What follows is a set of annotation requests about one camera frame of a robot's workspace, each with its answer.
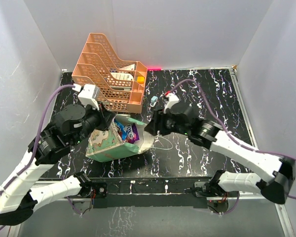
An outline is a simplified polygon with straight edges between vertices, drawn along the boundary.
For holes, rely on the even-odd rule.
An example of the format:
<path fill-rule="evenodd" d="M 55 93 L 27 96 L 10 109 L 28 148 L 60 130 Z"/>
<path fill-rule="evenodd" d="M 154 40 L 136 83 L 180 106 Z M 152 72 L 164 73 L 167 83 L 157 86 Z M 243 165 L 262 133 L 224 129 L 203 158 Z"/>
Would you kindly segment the green patterned paper bag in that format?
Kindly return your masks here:
<path fill-rule="evenodd" d="M 134 144 L 123 142 L 117 132 L 114 120 L 118 120 L 123 125 L 135 123 L 140 140 Z M 86 157 L 98 162 L 108 162 L 116 159 L 127 158 L 140 155 L 151 148 L 157 141 L 156 136 L 152 136 L 144 131 L 145 123 L 131 118 L 129 115 L 116 115 L 109 126 L 108 131 L 94 130 L 88 140 Z"/>

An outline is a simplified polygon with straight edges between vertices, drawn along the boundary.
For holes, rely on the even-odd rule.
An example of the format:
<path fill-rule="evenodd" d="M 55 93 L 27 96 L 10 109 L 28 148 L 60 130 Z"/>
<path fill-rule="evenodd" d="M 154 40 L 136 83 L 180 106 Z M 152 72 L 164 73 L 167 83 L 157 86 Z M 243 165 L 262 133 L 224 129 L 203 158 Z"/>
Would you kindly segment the purple Fox's candy bag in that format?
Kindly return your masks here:
<path fill-rule="evenodd" d="M 123 142 L 134 144 L 140 140 L 139 133 L 135 123 L 123 125 L 118 120 L 114 120 L 117 132 Z"/>

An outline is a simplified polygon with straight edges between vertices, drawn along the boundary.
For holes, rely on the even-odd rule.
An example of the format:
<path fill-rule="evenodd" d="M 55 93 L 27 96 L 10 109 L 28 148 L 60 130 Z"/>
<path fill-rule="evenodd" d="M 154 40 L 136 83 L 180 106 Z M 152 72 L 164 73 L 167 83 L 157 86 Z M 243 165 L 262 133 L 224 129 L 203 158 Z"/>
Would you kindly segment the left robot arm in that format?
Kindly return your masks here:
<path fill-rule="evenodd" d="M 57 113 L 29 144 L 21 162 L 0 187 L 0 225 L 19 225 L 49 203 L 69 196 L 87 197 L 95 192 L 96 187 L 83 172 L 45 187 L 33 185 L 94 130 L 107 131 L 114 117 L 115 112 L 104 105 L 94 109 L 90 105 L 71 104 Z"/>

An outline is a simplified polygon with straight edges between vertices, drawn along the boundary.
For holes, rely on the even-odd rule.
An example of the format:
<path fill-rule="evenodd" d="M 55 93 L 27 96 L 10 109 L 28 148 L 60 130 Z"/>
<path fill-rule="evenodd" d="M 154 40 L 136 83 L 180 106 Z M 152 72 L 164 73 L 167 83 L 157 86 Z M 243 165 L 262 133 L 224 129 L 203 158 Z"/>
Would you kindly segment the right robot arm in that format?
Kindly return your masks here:
<path fill-rule="evenodd" d="M 255 149 L 225 132 L 217 123 L 199 118 L 192 107 L 174 105 L 170 109 L 154 111 L 145 131 L 152 136 L 185 135 L 193 144 L 250 169 L 249 173 L 218 170 L 210 182 L 203 185 L 205 194 L 221 196 L 229 192 L 250 192 L 261 194 L 276 204 L 285 204 L 288 198 L 296 177 L 294 160 Z"/>

